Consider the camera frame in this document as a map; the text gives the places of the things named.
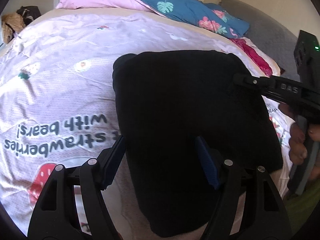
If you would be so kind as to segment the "person's right hand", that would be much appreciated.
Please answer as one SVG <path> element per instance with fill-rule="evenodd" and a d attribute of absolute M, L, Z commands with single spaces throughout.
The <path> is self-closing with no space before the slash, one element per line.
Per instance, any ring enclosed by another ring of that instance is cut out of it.
<path fill-rule="evenodd" d="M 292 120 L 295 120 L 296 115 L 289 105 L 280 103 L 278 108 L 283 114 L 287 115 Z M 304 146 L 305 132 L 303 132 L 302 129 L 294 122 L 290 127 L 290 135 L 290 160 L 295 165 L 302 165 L 304 160 L 307 158 L 308 153 Z M 319 141 L 319 125 L 310 125 L 308 135 L 313 141 Z"/>

